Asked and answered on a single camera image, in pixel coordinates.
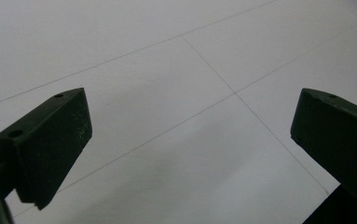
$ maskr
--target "grout line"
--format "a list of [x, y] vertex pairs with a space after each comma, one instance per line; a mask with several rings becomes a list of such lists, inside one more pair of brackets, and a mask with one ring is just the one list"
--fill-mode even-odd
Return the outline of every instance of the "grout line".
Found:
[[357, 23], [356, 23], [356, 24], [353, 24], [353, 25], [350, 26], [350, 27], [347, 27], [347, 28], [344, 29], [343, 31], [339, 32], [338, 34], [333, 35], [332, 37], [326, 39], [326, 40], [323, 41], [322, 43], [316, 45], [314, 48], [305, 51], [304, 53], [302, 53], [302, 54], [298, 55], [297, 57], [293, 58], [293, 60], [290, 60], [290, 61], [288, 61], [287, 63], [284, 63], [283, 65], [281, 65], [281, 66], [279, 66], [278, 68], [272, 70], [271, 72], [269, 72], [269, 73], [267, 73], [266, 75], [260, 77], [259, 79], [257, 79], [257, 80], [255, 80], [255, 81], [251, 82], [250, 84], [246, 85], [245, 87], [239, 89], [239, 90], [236, 91], [236, 92], [243, 91], [244, 89], [246, 89], [246, 88], [252, 86], [252, 85], [255, 84], [256, 82], [258, 82], [258, 81], [264, 79], [265, 77], [268, 77], [268, 76], [272, 75], [273, 73], [277, 72], [278, 70], [280, 70], [281, 68], [283, 68], [283, 67], [286, 66], [287, 64], [292, 63], [292, 62], [294, 62], [294, 61], [296, 61], [296, 60], [298, 60], [298, 59], [304, 57], [304, 56], [307, 55], [307, 54], [310, 54], [310, 53], [313, 52], [315, 49], [318, 49], [318, 48], [320, 48], [321, 46], [323, 46], [323, 45], [325, 45], [325, 44], [331, 42], [331, 41], [334, 40], [335, 38], [337, 38], [337, 37], [343, 35], [344, 33], [346, 33], [347, 31], [349, 31], [349, 30], [351, 30], [351, 29], [353, 29], [353, 28], [356, 27], [356, 26], [357, 26]]
[[268, 5], [268, 4], [272, 4], [272, 3], [277, 2], [277, 1], [279, 1], [279, 0], [273, 0], [273, 1], [266, 2], [266, 3], [264, 3], [264, 4], [262, 4], [262, 5], [259, 5], [259, 6], [256, 6], [256, 7], [251, 7], [251, 8], [245, 9], [245, 10], [243, 10], [242, 12], [236, 13], [236, 14], [231, 15], [231, 16], [228, 16], [228, 17], [225, 17], [225, 18], [223, 18], [223, 19], [221, 19], [221, 20], [218, 20], [218, 21], [213, 21], [213, 22], [211, 22], [211, 23], [209, 23], [209, 24], [207, 24], [207, 25], [203, 25], [203, 26], [201, 26], [201, 27], [199, 27], [199, 28], [193, 29], [193, 30], [191, 30], [191, 31], [185, 32], [185, 33], [180, 34], [180, 35], [187, 35], [187, 34], [189, 34], [189, 33], [195, 32], [195, 31], [197, 31], [197, 30], [201, 30], [201, 29], [206, 28], [206, 27], [208, 27], [208, 26], [212, 26], [212, 25], [214, 25], [214, 24], [217, 24], [218, 22], [227, 21], [227, 20], [229, 20], [229, 19], [232, 19], [232, 18], [234, 18], [234, 17], [237, 17], [237, 16], [239, 16], [239, 15], [241, 15], [241, 14], [244, 14], [244, 13], [246, 13], [246, 12], [255, 10], [255, 9], [259, 8], [259, 7], [264, 7], [264, 6]]
[[7, 98], [5, 98], [5, 99], [2, 99], [2, 100], [0, 100], [0, 103], [1, 103], [1, 102], [4, 102], [4, 101], [6, 101], [6, 100], [9, 100], [9, 99], [11, 99], [11, 98], [14, 98], [14, 97], [16, 97], [16, 96], [22, 95], [22, 94], [24, 94], [24, 93], [26, 93], [26, 92], [36, 90], [36, 89], [38, 89], [38, 88], [47, 86], [47, 85], [49, 85], [49, 84], [51, 84], [51, 83], [60, 81], [60, 80], [62, 80], [62, 79], [65, 79], [65, 78], [68, 78], [68, 77], [72, 77], [72, 76], [74, 76], [74, 75], [77, 75], [77, 74], [86, 72], [86, 71], [88, 71], [88, 70], [90, 70], [90, 69], [93, 69], [93, 68], [95, 68], [95, 67], [98, 67], [98, 66], [100, 66], [100, 65], [103, 65], [103, 64], [106, 64], [106, 63], [110, 63], [110, 62], [112, 62], [112, 61], [114, 61], [114, 60], [117, 60], [117, 59], [126, 57], [126, 56], [131, 55], [131, 54], [133, 54], [133, 53], [136, 53], [136, 52], [138, 52], [138, 51], [141, 51], [141, 50], [144, 50], [144, 49], [148, 49], [148, 48], [154, 47], [155, 45], [158, 45], [158, 44], [167, 42], [167, 41], [172, 40], [172, 39], [174, 39], [174, 38], [176, 38], [176, 37], [183, 36], [183, 35], [186, 35], [186, 34], [195, 32], [195, 31], [197, 31], [197, 30], [200, 30], [200, 29], [203, 29], [203, 28], [205, 28], [205, 27], [214, 25], [214, 24], [216, 24], [216, 23], [218, 23], [218, 22], [221, 22], [221, 21], [229, 20], [229, 19], [234, 18], [234, 17], [236, 17], [236, 16], [239, 16], [239, 15], [241, 15], [241, 14], [243, 14], [243, 13], [249, 12], [249, 11], [251, 11], [251, 10], [255, 10], [255, 9], [259, 8], [259, 7], [264, 7], [264, 6], [268, 5], [268, 4], [274, 3], [274, 2], [276, 2], [276, 1], [279, 1], [279, 0], [273, 0], [273, 1], [267, 2], [267, 3], [265, 3], [265, 4], [262, 4], [262, 5], [259, 5], [259, 6], [256, 6], [256, 7], [251, 7], [251, 8], [246, 9], [246, 10], [240, 12], [240, 13], [236, 13], [236, 14], [234, 14], [234, 15], [232, 15], [232, 16], [225, 17], [225, 18], [220, 19], [220, 20], [218, 20], [218, 21], [213, 21], [213, 22], [211, 22], [211, 23], [209, 23], [209, 24], [200, 26], [200, 27], [195, 28], [195, 29], [193, 29], [193, 30], [190, 30], [190, 31], [184, 32], [184, 33], [182, 33], [182, 34], [175, 35], [175, 36], [173, 36], [173, 37], [170, 37], [170, 38], [167, 38], [167, 39], [165, 39], [165, 40], [159, 41], [159, 42], [157, 42], [157, 43], [155, 43], [155, 44], [151, 44], [151, 45], [145, 46], [145, 47], [143, 47], [143, 48], [141, 48], [141, 49], [137, 49], [137, 50], [135, 50], [135, 51], [132, 51], [132, 52], [129, 52], [129, 53], [126, 53], [126, 54], [117, 56], [116, 58], [107, 60], [107, 61], [105, 61], [105, 62], [103, 62], [103, 63], [98, 63], [98, 64], [96, 64], [96, 65], [93, 65], [93, 66], [91, 66], [91, 67], [85, 68], [85, 69], [80, 70], [80, 71], [78, 71], [78, 72], [74, 72], [74, 73], [71, 74], [71, 75], [68, 75], [68, 76], [65, 76], [65, 77], [60, 77], [60, 78], [58, 78], [58, 79], [52, 80], [52, 81], [50, 81], [50, 82], [48, 82], [48, 83], [45, 83], [45, 84], [43, 84], [43, 85], [40, 85], [40, 86], [31, 88], [31, 89], [29, 89], [28, 91], [23, 91], [23, 92], [20, 92], [20, 93], [15, 94], [15, 95], [9, 96], [9, 97], [7, 97]]
[[203, 58], [203, 56], [195, 49], [195, 47], [193, 47], [190, 42], [183, 36], [181, 35], [181, 37], [184, 39], [184, 41], [200, 56], [200, 58], [206, 62], [206, 64], [208, 64], [208, 66], [211, 67], [211, 69], [216, 73], [217, 76], [219, 76], [224, 82], [225, 84], [227, 84], [227, 86], [232, 90], [232, 92], [234, 92], [234, 90], [230, 87], [230, 85], [219, 75], [218, 72], [216, 72], [216, 70]]
[[330, 195], [329, 191], [312, 175], [312, 173], [309, 172], [309, 170], [297, 159], [297, 157], [288, 149], [288, 147], [280, 140], [280, 138], [277, 137], [277, 135], [270, 130], [270, 128], [266, 125], [265, 122], [263, 122], [263, 120], [261, 120], [259, 118], [259, 116], [257, 116], [255, 114], [255, 112], [242, 100], [242, 98], [237, 94], [235, 93], [239, 98], [240, 100], [251, 110], [251, 112], [257, 117], [257, 119], [259, 119], [259, 121], [263, 124], [263, 126], [265, 126], [268, 131], [274, 136], [275, 139], [277, 139], [277, 141], [280, 142], [280, 144], [285, 147], [285, 149], [289, 152], [289, 154], [291, 154], [291, 156], [307, 171], [307, 173], [309, 173], [309, 175], [321, 186], [321, 188], [326, 192], [327, 196]]
[[[116, 158], [116, 159], [114, 159], [114, 160], [112, 160], [112, 161], [109, 161], [107, 164], [105, 164], [105, 165], [103, 165], [103, 166], [97, 168], [96, 170], [90, 172], [90, 173], [87, 174], [87, 175], [84, 175], [83, 177], [77, 179], [75, 182], [69, 184], [68, 186], [66, 186], [66, 187], [64, 187], [64, 188], [62, 188], [62, 189], [59, 189], [56, 194], [58, 194], [58, 193], [60, 193], [60, 192], [62, 192], [62, 191], [64, 191], [64, 190], [66, 190], [66, 189], [72, 187], [73, 185], [75, 185], [75, 184], [78, 183], [79, 181], [85, 179], [86, 177], [88, 177], [88, 176], [90, 176], [90, 175], [93, 175], [94, 173], [96, 173], [96, 172], [102, 170], [103, 168], [105, 168], [105, 167], [109, 166], [110, 164], [112, 164], [114, 161], [118, 161], [118, 160], [122, 159], [123, 157], [125, 157], [126, 155], [131, 154], [132, 152], [134, 152], [134, 151], [137, 150], [138, 148], [143, 147], [144, 145], [146, 145], [146, 144], [148, 144], [149, 142], [151, 142], [151, 141], [157, 139], [158, 137], [162, 136], [163, 134], [165, 134], [165, 133], [171, 131], [172, 129], [174, 129], [174, 128], [180, 126], [181, 124], [184, 124], [184, 123], [187, 122], [188, 120], [193, 119], [193, 118], [196, 117], [197, 115], [199, 115], [199, 114], [201, 114], [201, 113], [207, 111], [208, 109], [210, 109], [210, 108], [212, 108], [212, 107], [214, 107], [214, 106], [216, 106], [216, 105], [218, 105], [218, 104], [224, 102], [226, 99], [228, 99], [229, 97], [231, 97], [231, 96], [233, 96], [233, 95], [235, 95], [235, 93], [229, 94], [227, 97], [225, 97], [225, 98], [223, 98], [222, 100], [218, 101], [217, 103], [215, 103], [215, 104], [213, 104], [213, 105], [210, 105], [210, 106], [208, 106], [207, 108], [201, 110], [199, 113], [197, 113], [197, 114], [191, 116], [189, 119], [185, 119], [184, 121], [181, 121], [180, 123], [178, 123], [178, 124], [174, 125], [172, 128], [170, 128], [169, 130], [167, 130], [167, 131], [165, 131], [165, 132], [163, 132], [163, 133], [158, 134], [157, 136], [151, 138], [150, 140], [148, 140], [148, 141], [146, 141], [146, 142], [140, 144], [138, 147], [136, 147], [136, 148], [134, 148], [134, 149], [132, 149], [132, 150], [126, 152], [125, 154], [119, 156], [118, 158]], [[30, 207], [30, 208], [27, 208], [26, 210], [24, 210], [24, 211], [18, 213], [18, 214], [17, 214], [16, 216], [14, 216], [14, 217], [18, 217], [19, 215], [25, 213], [26, 211], [30, 210], [30, 209], [33, 208], [33, 207], [34, 207], [34, 206], [32, 206], [32, 207]]]

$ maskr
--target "white tile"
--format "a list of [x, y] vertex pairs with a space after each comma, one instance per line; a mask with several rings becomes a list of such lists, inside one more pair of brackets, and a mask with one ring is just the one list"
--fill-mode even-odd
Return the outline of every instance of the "white tile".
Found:
[[302, 223], [325, 191], [232, 96], [60, 192], [26, 223]]
[[357, 24], [357, 1], [281, 0], [185, 38], [239, 91]]
[[270, 1], [0, 1], [0, 100]]
[[329, 192], [338, 183], [290, 138], [302, 88], [327, 91], [357, 104], [357, 26], [240, 92], [249, 107]]
[[178, 37], [0, 103], [0, 132], [50, 96], [78, 87], [88, 96], [93, 137], [64, 186], [232, 94]]

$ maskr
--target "dark green plastic piece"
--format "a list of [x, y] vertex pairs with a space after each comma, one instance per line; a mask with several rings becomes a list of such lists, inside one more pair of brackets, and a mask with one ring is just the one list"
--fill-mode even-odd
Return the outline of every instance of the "dark green plastic piece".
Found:
[[[0, 132], [1, 176], [24, 203], [49, 204], [92, 134], [84, 89], [57, 94]], [[0, 195], [9, 190], [0, 187]]]
[[303, 89], [292, 138], [357, 199], [357, 105]]

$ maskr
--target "tile floor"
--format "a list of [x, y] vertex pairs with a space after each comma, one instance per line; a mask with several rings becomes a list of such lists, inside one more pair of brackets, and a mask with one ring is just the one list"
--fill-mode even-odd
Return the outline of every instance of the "tile floor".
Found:
[[289, 128], [357, 104], [357, 0], [0, 1], [0, 131], [78, 87], [93, 138], [16, 223], [302, 223], [338, 183]]

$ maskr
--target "screw hole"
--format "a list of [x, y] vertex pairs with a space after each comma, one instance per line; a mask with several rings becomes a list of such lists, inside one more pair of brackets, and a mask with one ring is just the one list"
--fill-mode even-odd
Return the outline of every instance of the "screw hole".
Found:
[[10, 133], [9, 137], [15, 138], [15, 137], [19, 137], [22, 134], [23, 134], [22, 130], [17, 130], [17, 131], [14, 131], [14, 132]]

